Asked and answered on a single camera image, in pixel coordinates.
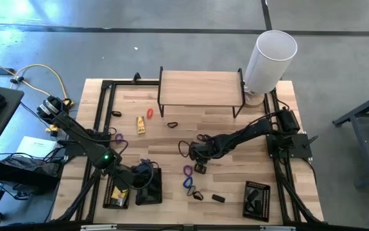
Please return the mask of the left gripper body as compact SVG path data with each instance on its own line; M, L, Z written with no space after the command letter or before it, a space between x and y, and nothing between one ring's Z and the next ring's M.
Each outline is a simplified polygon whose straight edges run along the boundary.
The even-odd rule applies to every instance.
M122 179L125 184L132 189L140 190L147 188L154 177L154 170L149 171L148 169L143 169L139 165L132 166L128 171L122 174Z

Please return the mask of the wooden shelf with black legs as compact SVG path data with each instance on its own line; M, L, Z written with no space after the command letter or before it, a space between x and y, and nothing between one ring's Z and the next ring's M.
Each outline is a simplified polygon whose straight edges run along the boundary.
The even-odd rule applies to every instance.
M243 70L159 72L157 104L165 106L230 107L236 118L246 103Z

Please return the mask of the black aluminium rig frame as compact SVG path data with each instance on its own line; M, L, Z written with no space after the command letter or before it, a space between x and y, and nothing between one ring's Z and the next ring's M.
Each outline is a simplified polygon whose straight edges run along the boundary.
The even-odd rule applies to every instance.
M282 223L273 161L268 156L266 140L258 137L239 145L219 160L210 161L204 175L195 174L194 183L204 199L187 196L183 187L183 167L190 163L181 155L178 143L187 144L200 133L216 135L234 132L264 113L264 105L242 108L236 118L228 107L167 106L164 115L156 110L145 121L146 133L137 133L136 119L147 109L156 109L158 88L151 80L88 79L78 104L76 120L85 128L119 132L128 147L116 144L122 151L123 164L136 165L141 158L159 164L162 170L162 203L136 205L130 194L129 207L104 209L103 200L107 177L101 177L87 193L84 202L73 216L74 221L95 224L157 224L157 225L254 225L255 221L242 216L242 199L246 181L268 184L270 194L270 224ZM120 111L115 117L112 111ZM169 128L169 122L178 126ZM217 194L225 203L212 199Z

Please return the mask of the black slotted plastic basket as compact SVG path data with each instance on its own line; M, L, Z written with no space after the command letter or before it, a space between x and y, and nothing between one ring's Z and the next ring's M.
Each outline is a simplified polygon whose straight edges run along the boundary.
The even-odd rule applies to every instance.
M245 204L250 202L254 205L254 201L248 201L248 195L254 191L258 190L259 195L254 199L262 201L262 212L261 213L248 213L245 211ZM248 219L254 219L257 221L268 222L270 219L270 192L271 187L266 184L261 184L252 181L246 181L245 183L245 194L243 199L243 217Z
M109 176L105 188L105 195L103 200L103 208L104 209L122 209L126 210L129 207L129 199L130 199L130 193L128 194L128 197L126 199L126 202L123 207L120 207L117 203L117 200L112 199L111 195L113 192L115 185L113 179Z
M162 171L161 168L155 168L154 169L154 177L149 186L147 186L148 189L148 199L146 200L146 203L143 205L152 205L152 204L159 204L162 203Z

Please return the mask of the white shade table lamp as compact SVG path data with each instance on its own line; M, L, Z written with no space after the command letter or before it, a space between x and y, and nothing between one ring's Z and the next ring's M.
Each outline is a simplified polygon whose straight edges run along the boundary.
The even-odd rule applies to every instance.
M296 40L284 31L270 30L256 40L243 74L245 105L256 107L272 91L298 51Z

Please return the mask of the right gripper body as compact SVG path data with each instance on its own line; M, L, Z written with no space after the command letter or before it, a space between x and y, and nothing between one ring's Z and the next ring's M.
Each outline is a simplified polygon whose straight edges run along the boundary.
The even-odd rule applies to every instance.
M191 142L189 146L189 156L191 160L198 164L206 164L216 154L216 147L213 143L207 144L199 142Z

